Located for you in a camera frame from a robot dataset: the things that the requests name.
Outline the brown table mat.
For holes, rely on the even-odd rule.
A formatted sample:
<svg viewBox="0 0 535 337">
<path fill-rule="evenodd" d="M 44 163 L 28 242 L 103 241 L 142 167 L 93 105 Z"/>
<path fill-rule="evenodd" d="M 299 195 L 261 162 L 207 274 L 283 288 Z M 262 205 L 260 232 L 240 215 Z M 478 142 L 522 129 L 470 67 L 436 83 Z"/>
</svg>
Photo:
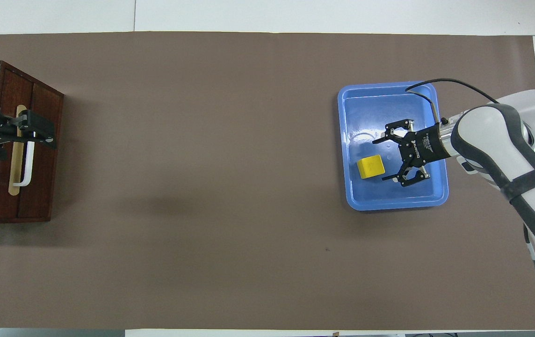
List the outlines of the brown table mat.
<svg viewBox="0 0 535 337">
<path fill-rule="evenodd" d="M 345 198 L 338 92 L 535 88 L 531 37 L 0 36 L 64 93 L 51 220 L 0 225 L 0 328 L 535 330 L 521 220 L 456 161 L 438 207 Z"/>
</svg>

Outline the yellow cube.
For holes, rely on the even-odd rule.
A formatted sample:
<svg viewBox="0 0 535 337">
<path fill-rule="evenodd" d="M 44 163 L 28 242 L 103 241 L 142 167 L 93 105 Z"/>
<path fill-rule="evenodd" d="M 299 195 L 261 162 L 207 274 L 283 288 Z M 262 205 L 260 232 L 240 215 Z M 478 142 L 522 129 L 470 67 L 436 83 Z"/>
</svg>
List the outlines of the yellow cube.
<svg viewBox="0 0 535 337">
<path fill-rule="evenodd" d="M 385 173 L 381 155 L 366 156 L 356 162 L 361 179 L 370 179 Z"/>
</svg>

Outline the wooden drawer with white handle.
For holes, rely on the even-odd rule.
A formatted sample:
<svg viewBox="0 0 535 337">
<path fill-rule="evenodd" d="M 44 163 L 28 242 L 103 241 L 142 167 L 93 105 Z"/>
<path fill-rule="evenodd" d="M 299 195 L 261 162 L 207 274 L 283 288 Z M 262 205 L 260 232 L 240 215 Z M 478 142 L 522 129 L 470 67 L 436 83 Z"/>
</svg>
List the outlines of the wooden drawer with white handle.
<svg viewBox="0 0 535 337">
<path fill-rule="evenodd" d="M 7 116 L 15 115 L 18 105 L 24 105 L 53 122 L 55 135 L 60 136 L 64 94 L 1 60 L 0 110 Z M 7 190 L 10 161 L 0 161 L 0 223 L 43 222 L 50 219 L 57 157 L 56 150 L 36 144 L 32 181 L 22 187 L 17 196 L 11 196 Z"/>
</svg>

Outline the blue plastic tray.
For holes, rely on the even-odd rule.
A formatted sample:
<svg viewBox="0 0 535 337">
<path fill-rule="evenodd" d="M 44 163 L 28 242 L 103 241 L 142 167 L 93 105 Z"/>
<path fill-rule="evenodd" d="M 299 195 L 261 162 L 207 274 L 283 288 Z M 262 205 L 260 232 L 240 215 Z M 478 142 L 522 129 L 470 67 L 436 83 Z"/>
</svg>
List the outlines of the blue plastic tray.
<svg viewBox="0 0 535 337">
<path fill-rule="evenodd" d="M 382 176 L 360 177 L 357 162 L 368 156 L 381 156 L 385 175 L 396 174 L 402 158 L 398 144 L 381 137 L 386 124 L 411 119 L 421 130 L 434 124 L 426 95 L 435 104 L 438 94 L 432 84 L 406 92 L 412 82 L 349 85 L 338 94 L 338 114 L 344 169 L 345 194 L 349 205 L 358 211 L 379 211 L 404 208 L 433 207 L 448 199 L 448 175 L 445 161 L 426 164 L 429 179 L 412 186 L 402 186 Z"/>
</svg>

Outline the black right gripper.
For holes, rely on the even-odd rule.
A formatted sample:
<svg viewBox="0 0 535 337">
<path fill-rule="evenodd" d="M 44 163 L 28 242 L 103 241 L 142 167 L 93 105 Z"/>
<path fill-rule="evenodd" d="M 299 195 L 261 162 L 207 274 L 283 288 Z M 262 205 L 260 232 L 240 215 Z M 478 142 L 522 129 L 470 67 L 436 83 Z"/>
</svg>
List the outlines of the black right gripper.
<svg viewBox="0 0 535 337">
<path fill-rule="evenodd" d="M 381 181 L 393 181 L 407 187 L 430 179 L 427 164 L 449 158 L 449 153 L 441 141 L 440 125 L 436 123 L 415 132 L 412 119 L 386 124 L 381 137 L 373 140 L 372 144 L 389 140 L 399 144 L 402 164 L 396 174 L 382 177 Z"/>
</svg>

